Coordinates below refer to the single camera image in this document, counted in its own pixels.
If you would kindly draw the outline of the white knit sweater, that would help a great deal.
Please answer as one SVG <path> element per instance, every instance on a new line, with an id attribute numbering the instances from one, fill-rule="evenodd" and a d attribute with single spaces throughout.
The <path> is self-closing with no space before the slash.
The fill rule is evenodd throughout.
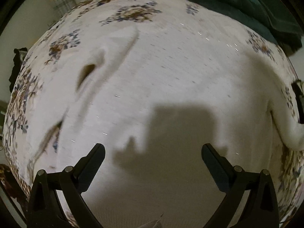
<path id="1" fill-rule="evenodd" d="M 41 128 L 60 125 L 35 170 L 62 170 L 106 149 L 84 199 L 105 227 L 201 227 L 223 195 L 201 159 L 209 143 L 246 171 L 280 169 L 303 150 L 283 51 L 244 26 L 206 38 L 189 25 L 118 25 L 67 59 L 48 84 Z"/>

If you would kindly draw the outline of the floral bedspread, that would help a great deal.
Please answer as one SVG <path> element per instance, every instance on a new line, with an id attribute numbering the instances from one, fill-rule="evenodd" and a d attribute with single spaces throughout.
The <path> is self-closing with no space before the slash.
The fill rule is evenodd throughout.
<path id="1" fill-rule="evenodd" d="M 46 116 L 39 117 L 38 113 L 46 107 L 44 92 L 48 84 L 65 67 L 67 59 L 72 58 L 75 52 L 83 51 L 90 39 L 116 33 L 118 25 L 128 27 L 133 24 L 144 32 L 160 31 L 169 24 L 182 27 L 189 25 L 193 28 L 193 33 L 201 32 L 204 38 L 216 30 L 225 32 L 227 26 L 241 25 L 254 31 L 237 20 L 189 0 L 83 0 L 31 47 L 9 100 L 4 123 L 4 152 L 13 175 L 27 196 L 31 194 L 35 175 L 41 170 L 35 170 L 36 160 L 44 153 L 46 144 L 50 140 L 57 142 L 59 136 L 60 125 L 49 129 L 39 125 L 41 121 L 47 120 Z M 297 79 L 291 63 L 287 54 L 283 53 L 294 82 Z M 298 113 L 296 98 L 295 110 Z M 274 183 L 279 227 L 284 227 L 292 221 L 303 203 L 303 150 L 282 146 L 279 158 L 281 165 L 276 174 L 266 170 Z M 164 227 L 160 219 L 135 227 L 141 226 Z"/>

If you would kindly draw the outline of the black white striped garment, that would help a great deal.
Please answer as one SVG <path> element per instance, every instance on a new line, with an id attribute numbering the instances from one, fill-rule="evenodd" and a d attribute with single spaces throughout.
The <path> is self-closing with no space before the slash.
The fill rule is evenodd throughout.
<path id="1" fill-rule="evenodd" d="M 303 124 L 303 81 L 300 79 L 297 79 L 296 81 L 294 81 L 292 83 L 292 89 L 294 91 L 295 94 L 295 98 L 296 98 L 296 104 L 297 104 L 297 108 L 298 108 L 298 114 L 299 114 L 299 123 Z"/>

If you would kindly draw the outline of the dark green folded blanket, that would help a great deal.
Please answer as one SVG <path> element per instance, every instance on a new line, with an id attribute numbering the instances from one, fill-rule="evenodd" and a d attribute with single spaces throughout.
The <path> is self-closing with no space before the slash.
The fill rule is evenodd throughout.
<path id="1" fill-rule="evenodd" d="M 303 47 L 302 0 L 189 0 L 224 14 L 278 44 L 287 55 Z"/>

